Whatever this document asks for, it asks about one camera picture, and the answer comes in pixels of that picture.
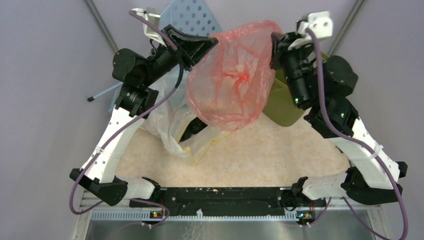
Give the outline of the green mesh trash bin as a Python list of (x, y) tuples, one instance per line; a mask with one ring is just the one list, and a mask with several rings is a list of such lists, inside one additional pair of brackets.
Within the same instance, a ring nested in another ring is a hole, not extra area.
[(285, 74), (281, 69), (275, 72), (267, 103), (262, 112), (270, 120), (282, 127), (292, 126), (305, 113), (305, 110), (295, 107)]

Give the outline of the red translucent trash bag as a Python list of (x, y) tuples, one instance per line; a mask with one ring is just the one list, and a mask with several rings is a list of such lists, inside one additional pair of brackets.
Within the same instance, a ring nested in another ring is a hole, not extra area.
[(200, 120), (232, 132), (259, 117), (276, 74), (271, 34), (281, 31), (262, 20), (211, 34), (218, 43), (193, 67), (185, 87), (187, 105)]

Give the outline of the large translucent white plastic bag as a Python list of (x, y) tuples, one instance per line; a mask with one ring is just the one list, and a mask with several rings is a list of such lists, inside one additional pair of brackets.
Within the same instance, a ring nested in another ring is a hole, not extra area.
[(172, 96), (154, 109), (140, 128), (161, 139), (172, 156), (197, 164), (212, 145), (230, 133), (209, 125), (201, 126), (199, 131), (189, 130), (189, 124), (194, 124), (198, 116), (187, 105), (187, 78), (186, 71)]

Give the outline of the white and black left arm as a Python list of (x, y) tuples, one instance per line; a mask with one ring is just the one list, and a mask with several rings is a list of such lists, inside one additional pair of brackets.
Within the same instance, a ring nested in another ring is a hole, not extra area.
[(141, 199), (147, 206), (160, 202), (152, 180), (123, 180), (116, 169), (137, 129), (157, 116), (172, 100), (182, 103), (185, 72), (198, 64), (217, 44), (211, 36), (183, 33), (168, 25), (159, 33), (159, 46), (149, 56), (118, 50), (112, 60), (114, 79), (121, 82), (109, 123), (89, 159), (69, 176), (75, 185), (115, 206), (124, 198)]

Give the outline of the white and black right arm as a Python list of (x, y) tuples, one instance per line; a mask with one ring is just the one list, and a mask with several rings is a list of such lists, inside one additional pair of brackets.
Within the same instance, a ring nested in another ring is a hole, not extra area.
[(272, 33), (270, 67), (282, 70), (295, 107), (308, 110), (304, 119), (324, 139), (344, 153), (352, 166), (334, 175), (301, 177), (291, 186), (294, 202), (307, 206), (321, 198), (348, 197), (364, 205), (380, 205), (398, 201), (403, 188), (398, 183), (408, 166), (393, 161), (368, 133), (358, 110), (348, 100), (358, 75), (341, 56), (325, 57), (322, 62), (325, 109), (332, 127), (323, 117), (317, 63), (309, 55), (314, 48), (307, 44), (290, 49), (300, 35)]

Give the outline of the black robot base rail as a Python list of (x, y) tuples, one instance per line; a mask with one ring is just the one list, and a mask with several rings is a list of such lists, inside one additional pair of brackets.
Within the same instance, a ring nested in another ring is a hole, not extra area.
[(172, 217), (283, 216), (297, 208), (310, 208), (312, 201), (286, 187), (155, 187), (150, 202), (163, 205)]

